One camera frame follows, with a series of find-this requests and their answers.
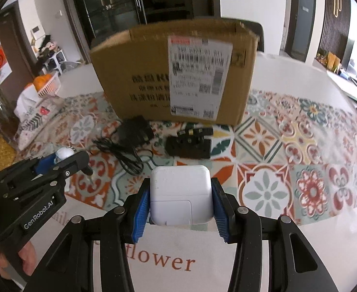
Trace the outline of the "black rectangular device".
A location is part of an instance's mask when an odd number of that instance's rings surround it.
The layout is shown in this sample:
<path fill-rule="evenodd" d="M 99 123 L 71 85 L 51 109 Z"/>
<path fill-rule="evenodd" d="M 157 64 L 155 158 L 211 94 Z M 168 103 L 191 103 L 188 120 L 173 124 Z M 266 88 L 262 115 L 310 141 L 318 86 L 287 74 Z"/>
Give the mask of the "black rectangular device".
<path fill-rule="evenodd" d="M 176 136 L 166 138 L 165 152 L 172 157 L 209 159 L 213 133 L 212 127 L 179 130 Z"/>

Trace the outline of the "patterned tile table mat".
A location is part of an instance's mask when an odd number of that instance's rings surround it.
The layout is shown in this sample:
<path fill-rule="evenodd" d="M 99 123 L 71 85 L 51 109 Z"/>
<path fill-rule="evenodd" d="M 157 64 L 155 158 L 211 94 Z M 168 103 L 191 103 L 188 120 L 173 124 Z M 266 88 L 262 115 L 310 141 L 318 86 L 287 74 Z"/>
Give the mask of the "patterned tile table mat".
<path fill-rule="evenodd" d="M 64 107 L 17 154 L 48 155 L 62 146 L 90 152 L 91 177 L 70 179 L 68 194 L 110 210 L 138 191 L 152 170 L 194 161 L 166 153 L 166 139 L 193 123 L 154 121 L 154 139 L 139 150 L 138 174 L 128 173 L 94 140 L 116 138 L 120 121 L 103 93 L 65 100 Z M 314 223 L 357 207 L 357 114 L 305 98 L 253 90 L 241 124 L 215 125 L 210 156 L 200 161 L 226 192 L 260 216 Z"/>

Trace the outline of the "white square power adapter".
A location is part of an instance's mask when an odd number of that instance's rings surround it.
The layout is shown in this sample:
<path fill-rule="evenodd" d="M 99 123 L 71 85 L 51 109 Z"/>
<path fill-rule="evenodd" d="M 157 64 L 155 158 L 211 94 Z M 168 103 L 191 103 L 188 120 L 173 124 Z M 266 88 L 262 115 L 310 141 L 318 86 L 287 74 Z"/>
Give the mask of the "white square power adapter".
<path fill-rule="evenodd" d="M 203 165 L 159 166 L 150 176 L 151 220 L 159 226 L 208 223 L 213 218 L 209 169 Z"/>

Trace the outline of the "brown cardboard box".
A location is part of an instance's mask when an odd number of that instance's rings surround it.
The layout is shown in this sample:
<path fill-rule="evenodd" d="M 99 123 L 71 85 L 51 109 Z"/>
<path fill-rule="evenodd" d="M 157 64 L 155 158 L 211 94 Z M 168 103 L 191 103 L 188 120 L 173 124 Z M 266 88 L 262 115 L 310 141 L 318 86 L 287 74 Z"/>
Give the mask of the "brown cardboard box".
<path fill-rule="evenodd" d="M 114 34 L 90 58 L 121 119 L 235 126 L 246 108 L 257 42 L 236 19 L 174 20 Z"/>

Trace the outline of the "small medic figurine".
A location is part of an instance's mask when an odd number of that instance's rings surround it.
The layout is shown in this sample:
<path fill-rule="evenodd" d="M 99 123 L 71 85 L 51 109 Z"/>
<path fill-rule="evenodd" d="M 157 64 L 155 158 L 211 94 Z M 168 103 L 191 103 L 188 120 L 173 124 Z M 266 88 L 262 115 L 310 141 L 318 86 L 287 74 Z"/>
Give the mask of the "small medic figurine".
<path fill-rule="evenodd" d="M 56 157 L 54 163 L 57 164 L 65 160 L 66 158 L 73 156 L 74 154 L 76 154 L 75 148 L 71 146 L 61 147 L 55 153 Z M 93 170 L 90 166 L 87 166 L 85 169 L 82 169 L 81 171 L 87 176 L 92 176 L 93 174 Z"/>

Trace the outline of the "floral tissue pouch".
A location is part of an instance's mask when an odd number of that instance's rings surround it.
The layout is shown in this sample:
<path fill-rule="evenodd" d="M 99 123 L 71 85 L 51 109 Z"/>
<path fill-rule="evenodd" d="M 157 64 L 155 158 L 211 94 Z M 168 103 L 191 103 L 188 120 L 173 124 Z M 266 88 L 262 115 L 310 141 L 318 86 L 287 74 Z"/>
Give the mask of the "floral tissue pouch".
<path fill-rule="evenodd" d="M 65 100 L 57 95 L 47 94 L 41 98 L 33 85 L 20 93 L 14 109 L 19 119 L 15 135 L 19 151 L 31 144 L 64 105 Z"/>

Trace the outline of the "yellow woven placemat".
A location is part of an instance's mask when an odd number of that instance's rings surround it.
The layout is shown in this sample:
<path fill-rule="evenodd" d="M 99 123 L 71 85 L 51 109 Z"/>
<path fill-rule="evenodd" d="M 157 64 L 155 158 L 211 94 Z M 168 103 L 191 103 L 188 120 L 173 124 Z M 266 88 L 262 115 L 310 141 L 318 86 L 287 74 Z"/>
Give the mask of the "yellow woven placemat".
<path fill-rule="evenodd" d="M 17 151 L 0 134 L 0 171 L 11 166 Z"/>

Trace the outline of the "white basket of oranges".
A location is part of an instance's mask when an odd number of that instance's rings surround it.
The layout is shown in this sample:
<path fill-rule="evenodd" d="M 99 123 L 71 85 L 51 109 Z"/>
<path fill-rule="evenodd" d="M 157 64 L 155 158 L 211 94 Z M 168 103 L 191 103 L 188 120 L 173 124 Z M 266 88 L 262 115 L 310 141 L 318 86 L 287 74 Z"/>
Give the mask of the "white basket of oranges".
<path fill-rule="evenodd" d="M 25 85 L 24 89 L 34 87 L 39 97 L 48 94 L 56 95 L 61 87 L 58 72 L 37 76 L 32 82 Z"/>

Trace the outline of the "dark dining chair right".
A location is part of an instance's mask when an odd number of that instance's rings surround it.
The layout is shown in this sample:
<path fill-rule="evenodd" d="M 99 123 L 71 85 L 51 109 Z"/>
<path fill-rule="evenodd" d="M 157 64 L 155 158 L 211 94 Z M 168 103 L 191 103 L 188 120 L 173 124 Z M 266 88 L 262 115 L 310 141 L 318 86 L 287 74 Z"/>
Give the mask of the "dark dining chair right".
<path fill-rule="evenodd" d="M 251 20 L 243 20 L 238 18 L 226 18 L 226 17 L 212 17 L 212 16 L 197 16 L 195 19 L 222 19 L 222 20 L 235 20 L 239 21 L 245 28 L 253 32 L 258 37 L 257 51 L 264 52 L 264 29 L 262 25 L 258 22 L 253 22 Z"/>

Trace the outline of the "white sideboard cabinet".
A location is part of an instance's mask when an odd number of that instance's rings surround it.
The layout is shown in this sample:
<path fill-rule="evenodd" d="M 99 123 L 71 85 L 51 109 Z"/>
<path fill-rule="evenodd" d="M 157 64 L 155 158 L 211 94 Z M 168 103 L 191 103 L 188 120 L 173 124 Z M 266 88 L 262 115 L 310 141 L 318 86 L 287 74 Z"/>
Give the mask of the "white sideboard cabinet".
<path fill-rule="evenodd" d="M 343 91 L 343 93 L 357 103 L 357 86 L 350 80 L 342 78 L 341 76 L 327 70 L 320 62 L 316 59 L 313 60 L 313 66 L 321 71 L 324 71 L 329 78 L 331 78 L 336 85 Z"/>

